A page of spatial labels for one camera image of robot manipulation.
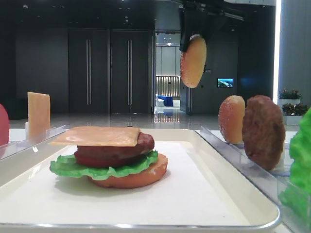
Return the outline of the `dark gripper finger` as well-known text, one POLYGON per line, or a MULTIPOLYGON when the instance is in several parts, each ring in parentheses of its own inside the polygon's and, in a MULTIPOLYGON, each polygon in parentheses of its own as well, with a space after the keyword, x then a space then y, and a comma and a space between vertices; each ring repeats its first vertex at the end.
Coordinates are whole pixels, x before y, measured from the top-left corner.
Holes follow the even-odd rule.
POLYGON ((192 15, 191 9, 179 8, 179 20, 180 20, 180 51, 186 52, 190 43, 191 37, 191 26, 192 26, 192 15))

